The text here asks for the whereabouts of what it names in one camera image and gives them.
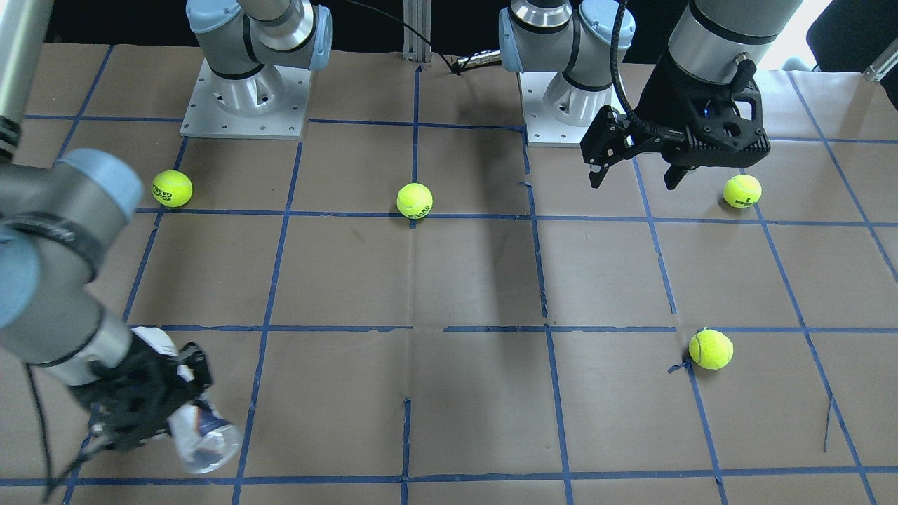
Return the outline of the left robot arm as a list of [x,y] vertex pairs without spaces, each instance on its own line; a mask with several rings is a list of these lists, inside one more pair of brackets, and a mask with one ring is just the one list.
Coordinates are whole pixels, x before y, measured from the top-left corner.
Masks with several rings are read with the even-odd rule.
[[636,31],[624,1],[512,1],[498,16],[502,64],[510,72],[557,74],[551,105],[574,90],[613,90],[580,140],[590,185],[616,163],[644,152],[669,163],[667,189],[702,166],[747,168],[772,145],[755,82],[758,61],[799,7],[798,1],[690,1],[684,7],[637,105],[619,65]]

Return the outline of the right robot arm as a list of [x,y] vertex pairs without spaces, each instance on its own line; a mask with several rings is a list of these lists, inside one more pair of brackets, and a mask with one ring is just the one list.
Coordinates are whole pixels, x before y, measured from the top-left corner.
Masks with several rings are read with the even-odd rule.
[[79,148],[51,168],[13,162],[51,1],[2,3],[2,346],[97,408],[99,444],[124,452],[169,433],[202,441],[210,374],[196,346],[129,328],[86,291],[143,194],[119,158]]

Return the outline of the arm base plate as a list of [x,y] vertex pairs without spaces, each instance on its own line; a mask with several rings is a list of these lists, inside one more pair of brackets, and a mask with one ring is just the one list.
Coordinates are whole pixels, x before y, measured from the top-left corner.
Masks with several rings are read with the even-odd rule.
[[602,106],[619,106],[612,87],[582,90],[559,72],[519,73],[518,82],[530,146],[577,147]]
[[301,140],[311,83],[312,72],[304,68],[266,66],[254,76],[229,80],[203,62],[180,134],[207,140]]

